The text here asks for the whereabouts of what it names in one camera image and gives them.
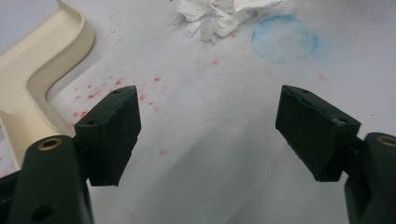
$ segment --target beige plastic handle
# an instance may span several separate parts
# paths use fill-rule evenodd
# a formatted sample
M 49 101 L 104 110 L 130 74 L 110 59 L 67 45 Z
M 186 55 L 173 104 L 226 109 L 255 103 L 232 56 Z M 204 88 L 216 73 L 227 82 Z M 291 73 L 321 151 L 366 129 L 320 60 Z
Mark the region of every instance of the beige plastic handle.
M 18 169 L 34 142 L 73 135 L 46 94 L 90 51 L 94 32 L 78 10 L 58 4 L 54 15 L 0 56 L 0 125 Z

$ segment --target white table surface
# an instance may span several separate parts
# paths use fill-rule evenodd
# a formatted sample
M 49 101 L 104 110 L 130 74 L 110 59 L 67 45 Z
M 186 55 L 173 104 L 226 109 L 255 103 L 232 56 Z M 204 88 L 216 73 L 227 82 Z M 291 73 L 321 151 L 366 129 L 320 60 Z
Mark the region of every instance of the white table surface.
M 316 182 L 275 129 L 280 89 L 308 89 L 342 109 L 362 123 L 360 138 L 396 135 L 395 1 L 291 0 L 216 44 L 173 24 L 177 0 L 68 2 L 96 39 L 50 103 L 72 129 L 109 91 L 136 85 L 140 94 L 142 132 L 120 185 L 91 188 L 96 223 L 348 223 L 347 176 Z M 2 0 L 0 52 L 56 8 Z M 260 24 L 272 42 L 252 38 Z M 295 44 L 301 29 L 315 43 Z M 4 176 L 15 168 L 0 140 Z

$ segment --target red speckle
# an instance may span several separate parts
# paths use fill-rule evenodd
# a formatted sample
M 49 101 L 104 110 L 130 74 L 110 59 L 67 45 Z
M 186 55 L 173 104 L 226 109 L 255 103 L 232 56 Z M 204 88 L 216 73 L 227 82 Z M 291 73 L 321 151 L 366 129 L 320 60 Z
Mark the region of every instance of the red speckle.
M 168 90 L 168 87 L 166 85 L 163 85 L 163 87 L 161 88 L 161 94 L 165 95 L 167 90 Z
M 120 84 L 122 84 L 122 82 L 124 81 L 124 77 L 122 77 L 122 78 L 119 78 L 118 80 L 117 80 L 117 82 L 116 82 L 116 85 L 117 86 L 119 86 Z
M 168 153 L 169 153 L 169 151 L 165 148 L 161 149 L 161 151 L 160 151 L 160 155 L 162 155 L 162 156 L 166 156 L 166 155 L 168 155 Z
M 88 99 L 90 100 L 90 99 L 92 99 L 93 97 L 99 95 L 100 92 L 101 92 L 101 91 L 99 90 L 99 91 L 96 91 L 94 94 L 89 95 L 89 96 L 88 96 Z
M 146 95 L 146 94 L 140 94 L 139 100 L 140 100 L 140 101 L 145 101 L 146 98 L 147 98 L 147 95 Z
M 132 212 L 132 217 L 133 217 L 134 219 L 136 219 L 136 220 L 139 220 L 139 219 L 140 219 L 140 216 L 139 216 L 137 213 L 135 213 L 135 212 Z
M 324 75 L 320 75 L 320 76 L 318 76 L 318 78 L 319 78 L 320 80 L 322 80 L 322 81 L 326 80 L 326 77 L 325 77 Z
M 80 117 L 80 118 L 84 118 L 84 116 L 87 115 L 87 113 L 88 113 L 87 111 L 82 111 L 82 112 L 81 112 L 81 115 L 80 115 L 79 117 Z
M 154 106 L 154 112 L 155 113 L 160 113 L 161 108 L 159 106 Z
M 195 63 L 196 65 L 200 65 L 200 64 L 201 64 L 201 60 L 195 59 L 195 60 L 194 60 L 194 63 Z

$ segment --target white paper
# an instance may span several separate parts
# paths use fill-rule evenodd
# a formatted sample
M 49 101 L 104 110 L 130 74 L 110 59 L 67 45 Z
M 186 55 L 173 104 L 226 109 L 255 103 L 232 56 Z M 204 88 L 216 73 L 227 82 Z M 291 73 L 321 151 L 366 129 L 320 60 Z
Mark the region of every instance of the white paper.
M 188 37 L 192 37 L 193 35 L 195 35 L 195 33 L 199 30 L 199 28 L 201 27 L 202 22 L 201 21 L 195 21 L 195 22 L 190 22 L 187 25 L 187 30 L 186 30 L 186 35 Z
M 198 21 L 206 13 L 212 11 L 209 0 L 181 0 L 177 11 L 186 17 L 187 21 Z
M 281 0 L 233 0 L 233 7 L 235 12 L 238 12 L 243 9 L 251 9 L 251 8 L 261 8 L 261 7 L 269 7 L 274 4 L 278 4 L 282 2 Z
M 201 39 L 214 41 L 225 37 L 251 18 L 254 10 L 278 4 L 282 0 L 181 0 L 177 11 L 190 23 L 186 34 L 192 37 L 201 27 Z

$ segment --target blue ink ring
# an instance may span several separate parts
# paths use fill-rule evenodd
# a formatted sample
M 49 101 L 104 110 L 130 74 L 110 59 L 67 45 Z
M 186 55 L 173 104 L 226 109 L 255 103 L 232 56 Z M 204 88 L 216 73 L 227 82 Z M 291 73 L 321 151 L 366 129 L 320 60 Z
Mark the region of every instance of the blue ink ring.
M 253 51 L 272 63 L 299 61 L 318 47 L 318 36 L 291 15 L 264 19 L 251 36 Z

